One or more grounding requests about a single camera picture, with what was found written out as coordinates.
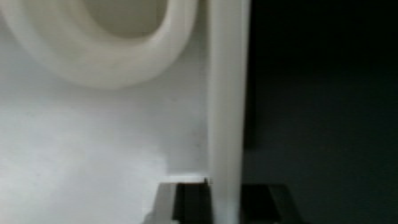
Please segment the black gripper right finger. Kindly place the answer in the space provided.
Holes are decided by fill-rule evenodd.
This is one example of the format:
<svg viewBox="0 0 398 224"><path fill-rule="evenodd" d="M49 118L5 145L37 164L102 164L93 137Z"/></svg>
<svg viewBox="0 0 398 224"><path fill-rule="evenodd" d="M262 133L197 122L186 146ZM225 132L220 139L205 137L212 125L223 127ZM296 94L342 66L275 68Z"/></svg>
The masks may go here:
<svg viewBox="0 0 398 224"><path fill-rule="evenodd" d="M303 221L292 195L280 184L241 186L241 224L308 224Z"/></svg>

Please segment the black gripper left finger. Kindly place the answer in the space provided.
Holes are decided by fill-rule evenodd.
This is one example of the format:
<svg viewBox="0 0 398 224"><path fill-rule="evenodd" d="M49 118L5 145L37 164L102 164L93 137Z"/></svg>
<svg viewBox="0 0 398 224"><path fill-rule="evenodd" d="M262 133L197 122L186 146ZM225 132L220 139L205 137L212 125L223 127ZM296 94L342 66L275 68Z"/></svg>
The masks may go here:
<svg viewBox="0 0 398 224"><path fill-rule="evenodd" d="M212 224L205 183L161 183L141 224Z"/></svg>

